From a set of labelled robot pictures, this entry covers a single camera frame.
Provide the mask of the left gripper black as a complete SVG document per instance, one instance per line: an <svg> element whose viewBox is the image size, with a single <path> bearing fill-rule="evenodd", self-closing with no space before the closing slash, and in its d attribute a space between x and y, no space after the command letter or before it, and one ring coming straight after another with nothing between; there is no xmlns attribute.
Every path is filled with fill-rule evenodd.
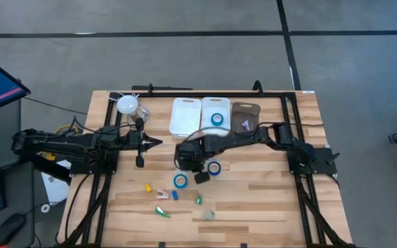
<svg viewBox="0 0 397 248"><path fill-rule="evenodd" d="M136 166L138 168L144 167L143 153L163 142L162 140L148 136L144 132L144 124L145 121L142 118L137 118L135 120L136 131L130 130L125 136L125 149L138 151L136 157Z"/></svg>

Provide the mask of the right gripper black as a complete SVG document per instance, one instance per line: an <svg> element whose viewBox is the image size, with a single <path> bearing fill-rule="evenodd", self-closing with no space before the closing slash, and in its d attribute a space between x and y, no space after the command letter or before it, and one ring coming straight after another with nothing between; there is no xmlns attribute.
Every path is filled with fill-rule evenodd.
<svg viewBox="0 0 397 248"><path fill-rule="evenodd" d="M196 184L210 180L208 172L203 172L205 158L200 141L186 141L176 145L174 151L174 165L181 171L199 172L194 175Z"/></svg>

